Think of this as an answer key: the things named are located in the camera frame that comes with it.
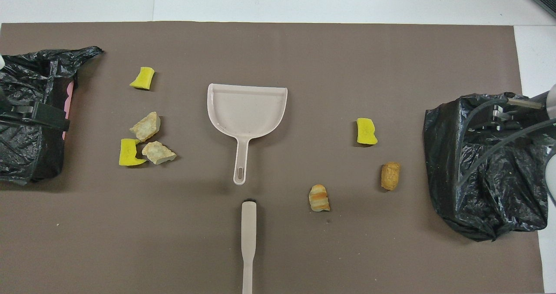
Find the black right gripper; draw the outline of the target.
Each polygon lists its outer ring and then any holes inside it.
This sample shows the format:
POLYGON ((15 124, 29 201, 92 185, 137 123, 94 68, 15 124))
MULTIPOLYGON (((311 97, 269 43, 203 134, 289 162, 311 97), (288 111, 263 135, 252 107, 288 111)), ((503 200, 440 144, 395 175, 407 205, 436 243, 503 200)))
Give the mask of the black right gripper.
POLYGON ((492 121, 496 131, 517 131, 549 119, 542 102, 508 98, 504 106, 495 105, 492 121))

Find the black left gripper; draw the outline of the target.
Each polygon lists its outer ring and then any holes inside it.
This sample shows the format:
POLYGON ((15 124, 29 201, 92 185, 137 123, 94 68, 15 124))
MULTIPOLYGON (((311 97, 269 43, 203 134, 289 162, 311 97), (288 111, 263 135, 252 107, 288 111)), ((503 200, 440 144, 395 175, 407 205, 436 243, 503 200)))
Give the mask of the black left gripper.
POLYGON ((35 126, 36 124, 62 132, 67 132, 70 127, 65 110, 41 102, 16 102, 8 98, 1 98, 0 109, 2 125, 35 126))

